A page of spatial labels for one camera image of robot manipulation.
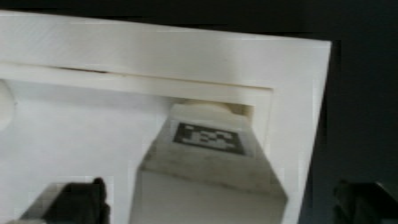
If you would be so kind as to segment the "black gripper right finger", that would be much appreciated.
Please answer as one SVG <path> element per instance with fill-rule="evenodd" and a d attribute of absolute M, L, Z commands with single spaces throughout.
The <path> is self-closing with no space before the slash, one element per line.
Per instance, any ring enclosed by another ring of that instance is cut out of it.
<path fill-rule="evenodd" d="M 334 224 L 398 224 L 398 183 L 341 181 L 334 198 Z"/>

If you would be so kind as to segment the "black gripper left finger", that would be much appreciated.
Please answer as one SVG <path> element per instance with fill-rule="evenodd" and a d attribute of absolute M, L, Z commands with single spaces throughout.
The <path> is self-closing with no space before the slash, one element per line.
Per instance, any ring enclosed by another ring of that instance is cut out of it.
<path fill-rule="evenodd" d="M 107 186 L 101 178 L 69 183 L 43 215 L 46 224 L 110 224 Z"/>

